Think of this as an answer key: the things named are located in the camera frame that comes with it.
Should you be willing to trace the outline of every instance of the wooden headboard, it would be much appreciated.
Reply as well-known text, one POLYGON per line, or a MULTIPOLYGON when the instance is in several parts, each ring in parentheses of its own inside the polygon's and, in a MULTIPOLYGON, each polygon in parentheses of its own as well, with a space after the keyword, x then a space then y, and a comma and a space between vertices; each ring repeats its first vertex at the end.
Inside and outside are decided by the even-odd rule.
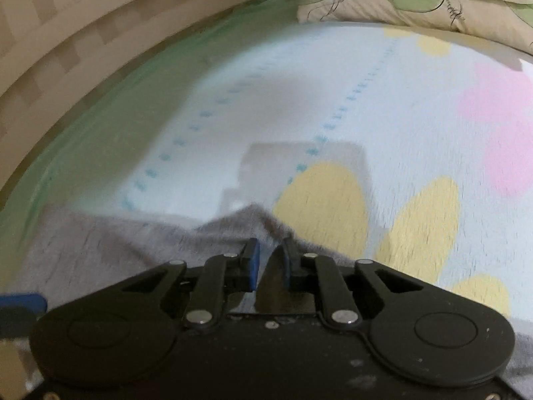
POLYGON ((0 190, 103 81, 167 38, 246 1, 0 0, 0 190))

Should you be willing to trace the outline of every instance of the gray towel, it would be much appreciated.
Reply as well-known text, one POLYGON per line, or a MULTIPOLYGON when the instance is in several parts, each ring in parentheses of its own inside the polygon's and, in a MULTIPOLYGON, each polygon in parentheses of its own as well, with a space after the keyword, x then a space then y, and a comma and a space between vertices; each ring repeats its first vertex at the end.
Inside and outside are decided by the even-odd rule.
MULTIPOLYGON (((33 242, 13 292, 37 291, 50 308, 119 282, 172 259, 201 266, 212 255, 238 252, 250 237, 261 244, 260 283, 256 293, 234 304, 243 312, 314 311, 306 294, 287 293, 282 287, 282 257, 274 250, 291 234, 286 225, 260 206, 185 230, 156 222, 93 217, 50 206, 41 215, 33 242)), ((343 255, 298 242, 307 252, 333 257, 351 265, 343 255)), ((512 321, 517 330, 516 349, 505 379, 525 398, 533 399, 533 329, 512 321)))

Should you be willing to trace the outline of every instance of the screw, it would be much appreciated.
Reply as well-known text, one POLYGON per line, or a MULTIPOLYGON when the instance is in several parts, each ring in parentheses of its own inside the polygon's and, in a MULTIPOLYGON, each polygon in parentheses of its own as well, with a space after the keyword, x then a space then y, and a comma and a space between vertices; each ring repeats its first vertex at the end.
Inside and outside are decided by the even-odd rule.
POLYGON ((211 321, 213 315, 207 310, 193 310, 189 311, 185 318, 195 325, 205 325, 211 321))
POLYGON ((337 310, 331 315, 331 318, 337 323, 350 325, 351 323, 357 322, 359 316, 352 310, 337 310))
POLYGON ((56 393, 46 393, 43 396, 43 400, 61 400, 61 398, 56 393))
POLYGON ((274 322, 273 320, 270 320, 269 322, 265 323, 265 328, 266 329, 278 329, 279 328, 279 323, 278 322, 274 322))

